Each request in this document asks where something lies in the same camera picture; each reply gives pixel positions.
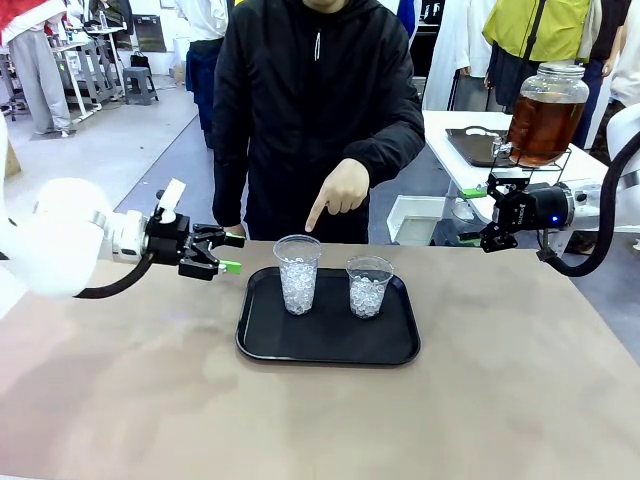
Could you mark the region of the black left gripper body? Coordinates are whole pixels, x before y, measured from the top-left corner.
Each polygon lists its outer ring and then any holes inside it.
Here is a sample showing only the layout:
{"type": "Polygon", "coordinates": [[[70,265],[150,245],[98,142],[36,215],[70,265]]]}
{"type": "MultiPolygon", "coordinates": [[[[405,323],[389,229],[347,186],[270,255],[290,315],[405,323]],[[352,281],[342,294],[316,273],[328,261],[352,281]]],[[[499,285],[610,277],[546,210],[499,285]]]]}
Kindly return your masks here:
{"type": "Polygon", "coordinates": [[[171,223],[161,223],[152,216],[146,227],[146,253],[151,262],[159,265],[177,266],[183,258],[190,235],[190,217],[177,214],[171,223]]]}

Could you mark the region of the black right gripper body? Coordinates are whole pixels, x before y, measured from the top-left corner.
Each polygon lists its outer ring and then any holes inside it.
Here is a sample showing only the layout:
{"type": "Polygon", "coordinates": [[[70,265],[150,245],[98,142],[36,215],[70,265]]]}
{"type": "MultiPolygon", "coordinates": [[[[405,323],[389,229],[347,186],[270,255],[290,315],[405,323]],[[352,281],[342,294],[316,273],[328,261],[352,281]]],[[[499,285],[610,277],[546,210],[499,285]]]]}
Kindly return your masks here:
{"type": "Polygon", "coordinates": [[[498,201],[498,226],[505,232],[559,229],[569,219],[569,200],[558,185],[514,190],[498,201]]]}

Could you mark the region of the person's left hand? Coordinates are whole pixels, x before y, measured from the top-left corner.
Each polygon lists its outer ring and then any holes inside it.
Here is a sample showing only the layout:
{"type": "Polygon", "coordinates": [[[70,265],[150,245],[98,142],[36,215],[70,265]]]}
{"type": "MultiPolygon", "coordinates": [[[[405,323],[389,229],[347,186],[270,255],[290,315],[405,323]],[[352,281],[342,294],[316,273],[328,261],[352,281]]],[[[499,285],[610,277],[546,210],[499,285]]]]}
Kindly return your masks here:
{"type": "Polygon", "coordinates": [[[324,180],[305,222],[305,231],[314,230],[324,211],[336,215],[359,208],[369,186],[369,173],[362,163],[351,158],[342,160],[324,180]]]}

